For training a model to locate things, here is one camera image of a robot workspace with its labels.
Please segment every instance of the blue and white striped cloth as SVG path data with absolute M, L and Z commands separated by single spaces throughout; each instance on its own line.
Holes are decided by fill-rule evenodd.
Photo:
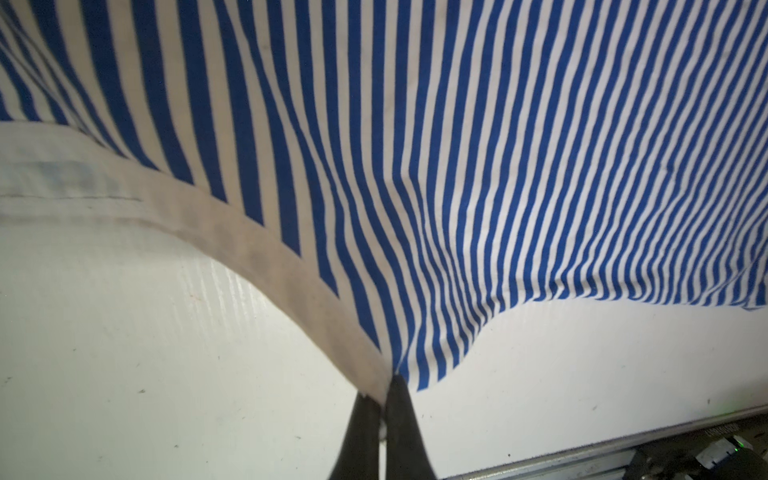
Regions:
M 0 119 L 242 212 L 419 388 L 530 300 L 766 303 L 768 2 L 0 5 Z

